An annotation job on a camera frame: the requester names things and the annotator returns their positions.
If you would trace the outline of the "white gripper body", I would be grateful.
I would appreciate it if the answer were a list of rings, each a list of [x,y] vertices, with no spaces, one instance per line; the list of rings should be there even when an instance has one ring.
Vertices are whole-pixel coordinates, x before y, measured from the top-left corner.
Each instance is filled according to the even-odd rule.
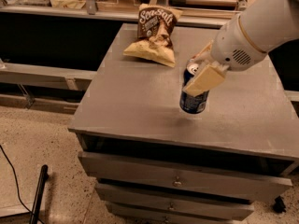
[[[266,56],[266,52],[249,39],[240,19],[232,19],[220,28],[210,54],[215,61],[228,65],[232,71],[247,70]]]

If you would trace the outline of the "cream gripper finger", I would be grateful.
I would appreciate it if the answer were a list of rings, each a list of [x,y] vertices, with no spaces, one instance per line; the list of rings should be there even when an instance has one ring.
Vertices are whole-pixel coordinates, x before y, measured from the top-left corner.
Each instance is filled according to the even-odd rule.
[[[213,41],[209,41],[206,46],[204,46],[197,54],[193,55],[190,59],[190,63],[202,63],[208,62],[212,63],[214,58],[211,56],[211,50],[213,46]]]
[[[225,80],[228,69],[229,66],[224,64],[209,63],[201,65],[186,87],[190,90],[197,90],[200,93],[210,91]]]

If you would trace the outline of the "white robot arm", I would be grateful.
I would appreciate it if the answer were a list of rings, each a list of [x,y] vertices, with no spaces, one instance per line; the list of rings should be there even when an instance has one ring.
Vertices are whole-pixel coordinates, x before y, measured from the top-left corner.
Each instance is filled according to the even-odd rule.
[[[199,68],[183,87],[197,96],[219,86],[228,71],[244,71],[273,49],[299,38],[299,0],[256,0],[224,24],[196,56]]]

